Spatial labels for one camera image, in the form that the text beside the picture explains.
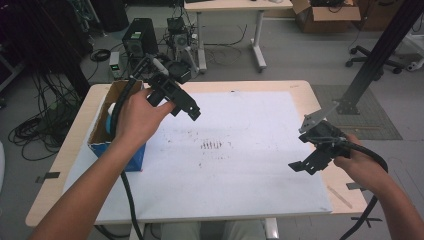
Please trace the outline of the black computer tower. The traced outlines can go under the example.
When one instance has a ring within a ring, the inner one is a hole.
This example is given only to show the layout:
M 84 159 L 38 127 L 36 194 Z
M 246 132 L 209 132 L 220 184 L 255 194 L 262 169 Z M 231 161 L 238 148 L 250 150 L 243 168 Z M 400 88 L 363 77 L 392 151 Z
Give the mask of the black computer tower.
M 133 57 L 159 52 L 153 21 L 150 18 L 135 18 L 122 38 L 126 52 Z

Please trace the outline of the white table leg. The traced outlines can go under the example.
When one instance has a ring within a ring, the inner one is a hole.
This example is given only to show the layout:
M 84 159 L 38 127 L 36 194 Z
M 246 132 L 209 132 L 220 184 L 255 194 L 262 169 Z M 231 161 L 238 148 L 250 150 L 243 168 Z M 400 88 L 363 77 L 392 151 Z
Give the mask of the white table leg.
M 278 224 L 275 218 L 266 218 L 264 226 L 267 240 L 279 240 Z

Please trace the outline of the wooden table with white legs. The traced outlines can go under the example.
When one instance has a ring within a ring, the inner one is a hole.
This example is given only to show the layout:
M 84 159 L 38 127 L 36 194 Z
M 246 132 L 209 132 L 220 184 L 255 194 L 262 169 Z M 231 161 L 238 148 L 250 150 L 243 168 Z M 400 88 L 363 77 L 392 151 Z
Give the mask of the wooden table with white legs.
M 196 13 L 199 71 L 205 73 L 207 70 L 202 33 L 203 20 L 210 18 L 215 23 L 225 24 L 226 20 L 239 21 L 241 17 L 237 17 L 237 14 L 254 16 L 253 23 L 256 28 L 254 38 L 251 40 L 251 47 L 257 60 L 258 71 L 262 72 L 267 67 L 259 46 L 264 14 L 268 10 L 291 9 L 292 7 L 291 0 L 184 0 L 185 10 Z

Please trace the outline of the black tape cross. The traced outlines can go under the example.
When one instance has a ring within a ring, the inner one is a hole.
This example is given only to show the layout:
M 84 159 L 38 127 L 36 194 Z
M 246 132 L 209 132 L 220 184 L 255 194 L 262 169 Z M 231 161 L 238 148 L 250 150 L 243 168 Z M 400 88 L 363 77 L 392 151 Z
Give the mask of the black tape cross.
M 355 229 L 359 229 L 363 224 L 370 228 L 372 222 L 382 222 L 381 218 L 374 217 L 352 217 L 351 220 L 355 222 Z

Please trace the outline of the open brown cardboard box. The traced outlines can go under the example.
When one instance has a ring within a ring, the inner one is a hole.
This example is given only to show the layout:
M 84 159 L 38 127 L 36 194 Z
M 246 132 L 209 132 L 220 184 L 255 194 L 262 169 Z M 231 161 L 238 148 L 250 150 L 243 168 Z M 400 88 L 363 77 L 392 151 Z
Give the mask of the open brown cardboard box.
M 303 33 L 343 33 L 361 19 L 353 0 L 291 0 L 295 21 Z

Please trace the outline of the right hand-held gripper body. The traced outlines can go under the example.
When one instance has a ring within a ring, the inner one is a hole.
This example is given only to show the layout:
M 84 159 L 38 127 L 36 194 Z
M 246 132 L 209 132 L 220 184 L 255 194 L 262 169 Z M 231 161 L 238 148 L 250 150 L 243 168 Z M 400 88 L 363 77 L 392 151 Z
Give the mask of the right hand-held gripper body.
M 347 139 L 347 135 L 326 120 L 338 106 L 339 103 L 333 101 L 327 107 L 305 114 L 299 128 L 299 139 L 303 143 L 312 143 L 317 150 L 329 154 L 331 158 L 337 156 L 349 158 L 350 151 L 341 145 Z

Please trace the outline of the dark equipment rack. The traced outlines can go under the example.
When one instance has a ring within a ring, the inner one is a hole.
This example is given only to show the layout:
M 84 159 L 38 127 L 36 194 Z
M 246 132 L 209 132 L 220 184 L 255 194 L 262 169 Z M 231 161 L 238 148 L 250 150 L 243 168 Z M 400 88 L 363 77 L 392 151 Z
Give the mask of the dark equipment rack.
M 80 63 L 88 50 L 67 0 L 0 0 L 0 30 L 41 79 L 64 75 L 77 96 L 86 97 L 90 85 Z

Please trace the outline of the cardboard box with blue outside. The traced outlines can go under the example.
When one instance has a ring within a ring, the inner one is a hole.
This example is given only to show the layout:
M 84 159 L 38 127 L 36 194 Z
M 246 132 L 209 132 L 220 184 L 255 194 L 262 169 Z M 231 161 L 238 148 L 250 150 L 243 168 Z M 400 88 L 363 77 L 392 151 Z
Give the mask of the cardboard box with blue outside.
M 103 98 L 94 127 L 91 131 L 87 144 L 92 152 L 100 157 L 109 147 L 112 137 L 105 130 L 107 110 L 111 103 L 116 103 L 122 91 L 125 89 L 127 81 L 115 81 L 111 84 L 107 94 Z M 137 172 L 142 170 L 146 145 L 140 147 L 125 167 L 126 172 Z

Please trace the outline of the black tape strip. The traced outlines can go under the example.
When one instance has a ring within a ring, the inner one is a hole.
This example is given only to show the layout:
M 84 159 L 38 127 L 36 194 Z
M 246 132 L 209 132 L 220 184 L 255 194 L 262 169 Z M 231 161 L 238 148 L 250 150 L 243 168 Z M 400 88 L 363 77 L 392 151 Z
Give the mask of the black tape strip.
M 361 185 L 354 182 L 346 183 L 346 186 L 349 190 L 360 190 L 361 192 L 367 190 L 366 188 L 363 188 Z
M 38 176 L 35 180 L 35 183 L 44 183 L 46 179 L 56 179 L 60 176 L 60 172 L 47 172 L 42 176 Z

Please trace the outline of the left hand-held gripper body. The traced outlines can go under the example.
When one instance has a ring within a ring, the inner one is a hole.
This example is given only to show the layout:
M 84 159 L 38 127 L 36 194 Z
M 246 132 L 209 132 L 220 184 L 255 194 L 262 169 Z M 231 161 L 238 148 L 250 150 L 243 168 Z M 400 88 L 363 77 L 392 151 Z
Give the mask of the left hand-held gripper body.
M 150 66 L 156 68 L 152 77 L 146 80 L 152 92 L 148 97 L 148 102 L 152 106 L 157 106 L 163 99 L 172 101 L 179 108 L 192 108 L 193 99 L 185 92 L 176 79 L 171 76 L 165 66 L 152 55 L 142 58 L 131 73 L 131 78 L 141 80 L 143 71 Z

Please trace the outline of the person's left hand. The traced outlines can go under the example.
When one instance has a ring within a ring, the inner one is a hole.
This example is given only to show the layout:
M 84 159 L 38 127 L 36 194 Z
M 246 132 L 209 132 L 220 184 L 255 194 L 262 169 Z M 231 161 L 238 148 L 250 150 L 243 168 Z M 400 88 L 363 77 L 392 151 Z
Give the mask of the person's left hand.
M 160 106 L 152 106 L 147 97 L 150 88 L 133 94 L 121 109 L 117 135 L 111 147 L 126 153 L 135 152 L 156 132 L 162 120 L 171 113 L 175 104 L 171 101 Z

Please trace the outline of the small device with green display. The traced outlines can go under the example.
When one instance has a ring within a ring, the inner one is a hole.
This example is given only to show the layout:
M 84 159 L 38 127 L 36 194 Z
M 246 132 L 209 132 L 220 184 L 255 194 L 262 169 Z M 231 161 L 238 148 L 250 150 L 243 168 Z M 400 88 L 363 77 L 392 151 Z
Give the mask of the small device with green display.
M 113 51 L 110 54 L 109 69 L 115 79 L 120 77 L 120 74 L 121 74 L 120 54 L 116 51 Z

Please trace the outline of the person's right hand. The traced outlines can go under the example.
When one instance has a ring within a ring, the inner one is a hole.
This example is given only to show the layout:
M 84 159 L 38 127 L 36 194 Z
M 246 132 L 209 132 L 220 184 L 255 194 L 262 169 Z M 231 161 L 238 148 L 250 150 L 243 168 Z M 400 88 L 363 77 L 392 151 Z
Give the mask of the person's right hand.
M 373 158 L 357 150 L 351 150 L 349 158 L 336 157 L 334 164 L 343 169 L 356 183 L 373 193 L 388 179 L 388 174 Z

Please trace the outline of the white table mat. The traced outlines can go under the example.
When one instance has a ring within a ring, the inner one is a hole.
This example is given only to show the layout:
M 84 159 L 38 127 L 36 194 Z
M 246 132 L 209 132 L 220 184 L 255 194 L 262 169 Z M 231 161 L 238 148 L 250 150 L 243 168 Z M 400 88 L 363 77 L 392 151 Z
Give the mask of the white table mat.
M 116 182 L 97 220 L 145 222 L 263 218 L 332 211 L 319 174 L 295 172 L 309 145 L 287 91 L 196 93 L 197 120 L 167 116 L 141 170 Z

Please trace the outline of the open device with fan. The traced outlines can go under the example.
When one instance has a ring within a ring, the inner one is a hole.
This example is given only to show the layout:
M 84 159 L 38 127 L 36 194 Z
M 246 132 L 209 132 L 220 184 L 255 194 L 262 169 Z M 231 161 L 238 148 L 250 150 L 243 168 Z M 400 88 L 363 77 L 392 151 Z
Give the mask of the open device with fan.
M 185 50 L 190 46 L 190 33 L 182 17 L 167 19 L 169 46 L 173 50 Z

